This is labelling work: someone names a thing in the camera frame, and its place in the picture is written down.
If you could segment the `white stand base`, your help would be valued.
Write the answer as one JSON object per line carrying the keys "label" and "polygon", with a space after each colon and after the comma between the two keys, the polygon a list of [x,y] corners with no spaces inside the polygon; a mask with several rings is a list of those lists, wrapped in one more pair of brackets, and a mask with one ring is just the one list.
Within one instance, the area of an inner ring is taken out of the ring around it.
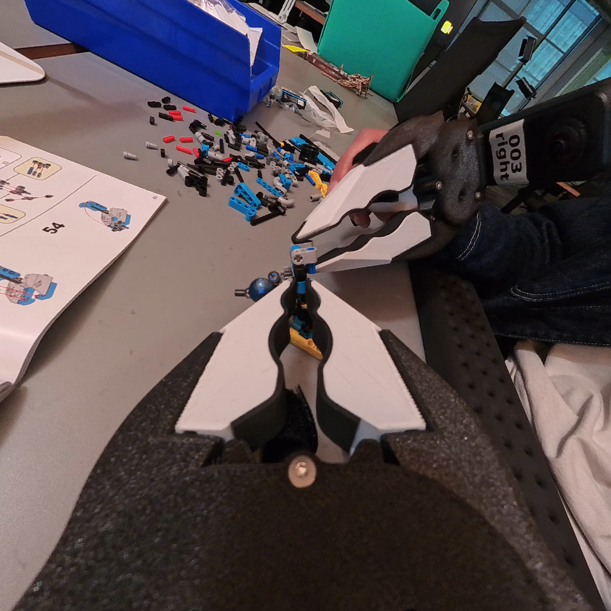
{"label": "white stand base", "polygon": [[42,67],[33,60],[28,59],[4,43],[1,43],[0,47],[2,86],[40,82],[46,77]]}

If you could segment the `white plastic bag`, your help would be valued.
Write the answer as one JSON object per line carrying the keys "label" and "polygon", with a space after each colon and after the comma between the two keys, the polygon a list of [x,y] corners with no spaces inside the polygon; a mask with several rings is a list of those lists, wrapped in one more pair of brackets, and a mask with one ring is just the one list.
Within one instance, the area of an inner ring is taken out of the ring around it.
{"label": "white plastic bag", "polygon": [[327,99],[317,86],[310,86],[303,92],[306,100],[306,109],[303,116],[324,129],[337,129],[340,133],[346,134],[354,131],[347,126],[339,110]]}

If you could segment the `crumpled clear plastic bag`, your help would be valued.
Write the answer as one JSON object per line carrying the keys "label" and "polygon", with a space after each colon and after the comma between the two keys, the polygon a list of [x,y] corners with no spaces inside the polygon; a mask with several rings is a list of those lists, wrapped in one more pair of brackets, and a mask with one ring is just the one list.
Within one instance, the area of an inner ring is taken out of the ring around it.
{"label": "crumpled clear plastic bag", "polygon": [[233,30],[240,34],[247,36],[249,41],[249,57],[250,67],[253,66],[256,51],[262,36],[263,29],[261,27],[250,27],[244,15],[236,10],[233,5],[227,1],[189,1],[194,4],[202,11],[207,12],[209,15],[230,26]]}

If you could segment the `black perforated panel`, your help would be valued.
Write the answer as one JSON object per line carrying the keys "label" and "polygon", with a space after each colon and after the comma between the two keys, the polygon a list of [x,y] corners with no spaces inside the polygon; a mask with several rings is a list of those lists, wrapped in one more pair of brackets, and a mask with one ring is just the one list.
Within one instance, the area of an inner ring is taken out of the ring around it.
{"label": "black perforated panel", "polygon": [[434,262],[409,263],[427,363],[472,408],[547,546],[595,610],[604,605],[472,284]]}

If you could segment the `grey desk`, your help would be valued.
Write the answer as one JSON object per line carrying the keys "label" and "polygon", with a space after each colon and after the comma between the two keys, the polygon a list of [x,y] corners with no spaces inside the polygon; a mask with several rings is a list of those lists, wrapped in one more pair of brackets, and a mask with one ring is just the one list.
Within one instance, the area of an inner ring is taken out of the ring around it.
{"label": "grey desk", "polygon": [[287,264],[312,209],[301,182],[284,218],[251,227],[228,189],[207,197],[169,177],[145,142],[187,133],[149,125],[163,89],[36,26],[22,1],[1,3],[1,41],[36,49],[43,82],[1,88],[1,134],[167,197],[147,228],[42,338],[1,403],[1,610],[11,610],[65,529],[117,427],[206,336],[248,307],[234,296]]}

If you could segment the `clear bag blue label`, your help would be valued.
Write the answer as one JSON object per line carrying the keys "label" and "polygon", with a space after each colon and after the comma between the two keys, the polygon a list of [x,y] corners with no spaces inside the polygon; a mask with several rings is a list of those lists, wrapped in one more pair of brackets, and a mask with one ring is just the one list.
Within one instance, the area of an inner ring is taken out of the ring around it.
{"label": "clear bag blue label", "polygon": [[262,100],[266,106],[271,106],[272,103],[279,103],[286,109],[292,111],[303,111],[307,107],[307,101],[303,97],[295,94],[291,90],[280,87],[273,87]]}

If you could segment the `pile of small building pieces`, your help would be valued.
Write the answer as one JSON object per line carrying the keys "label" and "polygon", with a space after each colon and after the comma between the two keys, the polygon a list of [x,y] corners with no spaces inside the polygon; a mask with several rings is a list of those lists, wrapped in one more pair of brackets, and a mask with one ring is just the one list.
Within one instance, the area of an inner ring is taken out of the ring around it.
{"label": "pile of small building pieces", "polygon": [[276,139],[259,122],[249,129],[241,119],[225,120],[210,112],[207,120],[185,122],[194,107],[172,104],[170,96],[148,101],[152,127],[183,128],[184,134],[163,134],[146,141],[167,163],[165,172],[179,177],[186,188],[207,197],[220,187],[228,206],[251,225],[283,216],[294,207],[292,191],[312,185],[311,202],[327,195],[336,160],[324,145],[304,135]]}

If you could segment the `wooden model pieces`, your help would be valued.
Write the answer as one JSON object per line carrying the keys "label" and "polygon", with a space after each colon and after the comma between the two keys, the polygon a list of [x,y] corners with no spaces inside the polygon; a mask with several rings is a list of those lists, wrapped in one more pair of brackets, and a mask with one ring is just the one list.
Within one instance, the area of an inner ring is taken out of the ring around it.
{"label": "wooden model pieces", "polygon": [[321,70],[329,79],[335,81],[344,88],[353,89],[355,94],[358,96],[362,96],[364,98],[368,96],[373,75],[366,78],[359,73],[349,74],[344,71],[343,64],[339,67],[333,65],[323,57],[319,56],[317,53],[306,51],[302,55],[303,59]]}

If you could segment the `instruction booklet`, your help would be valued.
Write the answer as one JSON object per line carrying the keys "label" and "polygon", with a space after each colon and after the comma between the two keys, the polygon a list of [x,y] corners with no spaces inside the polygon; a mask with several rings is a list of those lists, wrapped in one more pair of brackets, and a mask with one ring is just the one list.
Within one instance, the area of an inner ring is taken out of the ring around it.
{"label": "instruction booklet", "polygon": [[2,400],[54,320],[164,202],[164,195],[1,136]]}

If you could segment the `blue beam block black pins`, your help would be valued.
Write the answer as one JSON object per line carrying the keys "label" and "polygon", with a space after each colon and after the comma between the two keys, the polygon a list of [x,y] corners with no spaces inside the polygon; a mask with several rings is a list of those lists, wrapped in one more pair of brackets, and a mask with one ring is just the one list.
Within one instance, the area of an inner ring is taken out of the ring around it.
{"label": "blue beam block black pins", "polygon": [[317,249],[312,245],[312,242],[294,244],[291,247],[290,256],[290,280],[294,288],[292,313],[297,315],[301,312],[302,306],[307,304],[307,297],[311,288],[309,276],[316,273]]}

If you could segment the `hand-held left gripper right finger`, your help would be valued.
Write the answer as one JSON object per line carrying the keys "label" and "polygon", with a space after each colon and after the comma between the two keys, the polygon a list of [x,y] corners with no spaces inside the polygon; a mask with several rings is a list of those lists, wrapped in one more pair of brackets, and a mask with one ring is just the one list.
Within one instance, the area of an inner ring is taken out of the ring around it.
{"label": "hand-held left gripper right finger", "polygon": [[318,367],[317,418],[325,435],[348,453],[363,439],[425,430],[384,332],[317,281],[310,284]]}

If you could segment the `person's right forearm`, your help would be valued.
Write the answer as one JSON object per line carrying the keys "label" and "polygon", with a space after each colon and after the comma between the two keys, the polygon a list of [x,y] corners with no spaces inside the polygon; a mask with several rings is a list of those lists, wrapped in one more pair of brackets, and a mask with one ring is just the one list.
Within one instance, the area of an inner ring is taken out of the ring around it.
{"label": "person's right forearm", "polygon": [[436,254],[501,337],[610,346],[610,195],[503,214],[484,203]]}

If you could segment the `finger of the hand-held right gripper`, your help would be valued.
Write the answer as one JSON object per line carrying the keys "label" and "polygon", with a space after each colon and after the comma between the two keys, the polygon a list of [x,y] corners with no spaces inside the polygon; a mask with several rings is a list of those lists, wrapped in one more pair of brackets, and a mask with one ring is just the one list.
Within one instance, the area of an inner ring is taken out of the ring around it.
{"label": "finger of the hand-held right gripper", "polygon": [[379,161],[351,169],[293,234],[293,243],[327,232],[349,213],[365,210],[375,200],[380,200],[374,204],[375,211],[417,210],[412,188],[416,166],[413,146],[407,144]]}
{"label": "finger of the hand-held right gripper", "polygon": [[336,272],[390,263],[429,239],[431,222],[417,211],[398,212],[384,225],[366,231],[347,221],[313,238],[317,272]]}

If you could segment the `person's right hand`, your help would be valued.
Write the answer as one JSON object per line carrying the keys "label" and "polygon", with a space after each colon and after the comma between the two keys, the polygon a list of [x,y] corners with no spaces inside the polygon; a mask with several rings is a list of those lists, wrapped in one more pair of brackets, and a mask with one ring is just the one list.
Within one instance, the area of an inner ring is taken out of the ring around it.
{"label": "person's right hand", "polygon": [[354,167],[354,157],[372,143],[379,142],[388,132],[387,129],[364,128],[352,141],[351,145],[341,155],[331,175],[328,191],[337,186],[339,181]]}

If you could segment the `person's white garment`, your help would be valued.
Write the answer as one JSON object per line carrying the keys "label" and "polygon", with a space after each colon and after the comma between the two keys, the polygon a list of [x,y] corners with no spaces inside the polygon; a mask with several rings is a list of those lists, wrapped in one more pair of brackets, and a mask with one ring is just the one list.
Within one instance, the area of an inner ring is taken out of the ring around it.
{"label": "person's white garment", "polygon": [[506,365],[610,610],[610,348],[522,340]]}

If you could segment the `blue plastic storage bin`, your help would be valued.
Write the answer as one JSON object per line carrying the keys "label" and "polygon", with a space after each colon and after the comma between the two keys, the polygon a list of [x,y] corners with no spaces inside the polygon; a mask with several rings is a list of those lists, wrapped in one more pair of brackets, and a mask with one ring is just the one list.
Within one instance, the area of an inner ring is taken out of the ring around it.
{"label": "blue plastic storage bin", "polygon": [[248,5],[228,4],[262,29],[253,63],[247,36],[189,1],[26,1],[38,25],[233,121],[276,84],[281,30]]}

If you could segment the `black equipment stand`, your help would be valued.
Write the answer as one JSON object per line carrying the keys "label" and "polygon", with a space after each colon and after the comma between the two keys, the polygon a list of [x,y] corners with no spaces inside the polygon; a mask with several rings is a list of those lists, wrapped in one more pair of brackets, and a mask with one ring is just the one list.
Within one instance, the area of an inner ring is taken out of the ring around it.
{"label": "black equipment stand", "polygon": [[524,17],[510,21],[471,20],[435,65],[395,103],[398,123],[439,111],[446,120],[454,117],[467,86],[492,64],[525,22]]}

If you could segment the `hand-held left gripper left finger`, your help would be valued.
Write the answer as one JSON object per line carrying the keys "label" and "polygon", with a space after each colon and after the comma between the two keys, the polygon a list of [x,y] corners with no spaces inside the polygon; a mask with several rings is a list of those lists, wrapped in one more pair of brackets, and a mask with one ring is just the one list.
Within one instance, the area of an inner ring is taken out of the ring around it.
{"label": "hand-held left gripper left finger", "polygon": [[262,447],[283,427],[286,391],[280,355],[290,340],[293,285],[282,283],[223,329],[175,425]]}

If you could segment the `green plastic bin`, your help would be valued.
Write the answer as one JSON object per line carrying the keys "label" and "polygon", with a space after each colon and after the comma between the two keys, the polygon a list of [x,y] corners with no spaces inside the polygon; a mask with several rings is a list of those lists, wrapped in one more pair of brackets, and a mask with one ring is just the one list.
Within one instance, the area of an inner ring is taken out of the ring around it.
{"label": "green plastic bin", "polygon": [[395,103],[448,6],[427,15],[410,1],[334,1],[317,53],[349,74],[373,75],[371,88]]}

